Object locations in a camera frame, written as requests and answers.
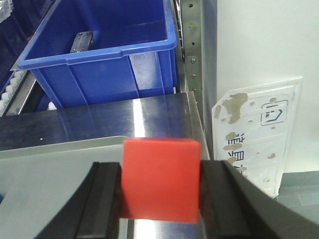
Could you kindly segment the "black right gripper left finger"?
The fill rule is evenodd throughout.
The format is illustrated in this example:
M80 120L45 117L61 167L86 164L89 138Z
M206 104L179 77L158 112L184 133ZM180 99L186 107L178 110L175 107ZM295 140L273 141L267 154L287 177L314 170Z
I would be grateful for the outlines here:
M36 238L118 238L121 173L119 163L93 162L81 185Z

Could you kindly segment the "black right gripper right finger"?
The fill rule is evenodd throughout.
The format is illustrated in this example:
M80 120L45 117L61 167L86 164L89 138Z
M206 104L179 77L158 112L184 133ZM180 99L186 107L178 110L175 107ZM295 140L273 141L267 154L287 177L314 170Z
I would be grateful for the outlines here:
M200 214L208 239L317 239L318 224L267 196L227 161L200 163Z

